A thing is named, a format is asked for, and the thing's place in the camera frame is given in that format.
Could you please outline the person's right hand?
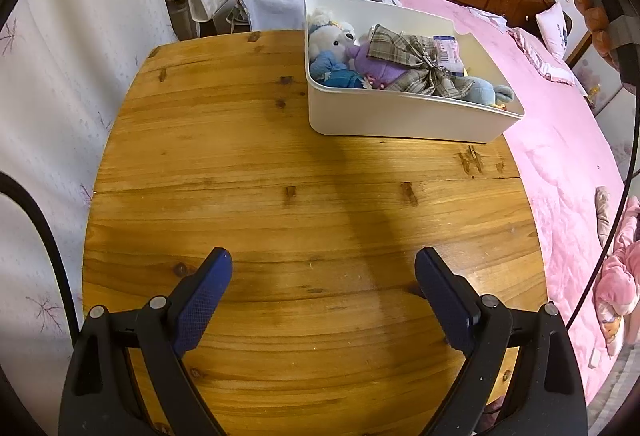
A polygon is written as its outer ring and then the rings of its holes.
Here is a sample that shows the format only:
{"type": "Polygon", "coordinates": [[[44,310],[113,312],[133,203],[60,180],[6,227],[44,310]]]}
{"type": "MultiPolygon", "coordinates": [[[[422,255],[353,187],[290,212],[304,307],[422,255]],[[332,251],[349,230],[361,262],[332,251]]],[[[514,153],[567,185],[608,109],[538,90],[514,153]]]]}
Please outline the person's right hand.
{"type": "Polygon", "coordinates": [[[608,36],[608,17],[605,10],[596,6],[592,0],[574,0],[574,3],[585,19],[594,50],[609,66],[618,70],[617,63],[611,54],[611,38],[608,36]]]}

